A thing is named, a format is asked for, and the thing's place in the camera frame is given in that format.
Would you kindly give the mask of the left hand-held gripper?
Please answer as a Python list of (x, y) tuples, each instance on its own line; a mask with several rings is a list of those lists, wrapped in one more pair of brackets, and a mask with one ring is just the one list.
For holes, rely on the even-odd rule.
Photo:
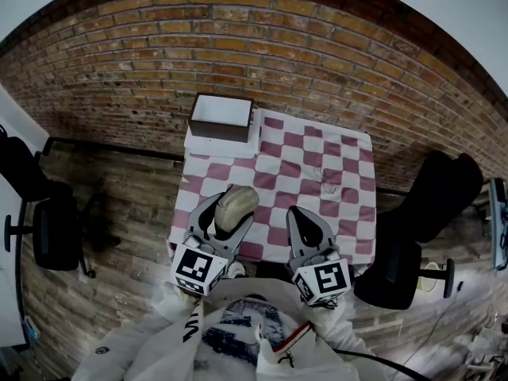
[(229, 270), (254, 218), (243, 216), (229, 231), (225, 192), (202, 201), (189, 215), (183, 241), (175, 250), (171, 274), (186, 291), (209, 295)]

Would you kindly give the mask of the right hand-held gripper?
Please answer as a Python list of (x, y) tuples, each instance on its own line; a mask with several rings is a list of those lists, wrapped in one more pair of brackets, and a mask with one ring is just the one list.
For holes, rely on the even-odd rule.
[(317, 306), (350, 291), (348, 261), (334, 246), (335, 237), (329, 224), (300, 206), (289, 208), (286, 223), (288, 244), (293, 254), (290, 262), (292, 282), (302, 300), (308, 306)]

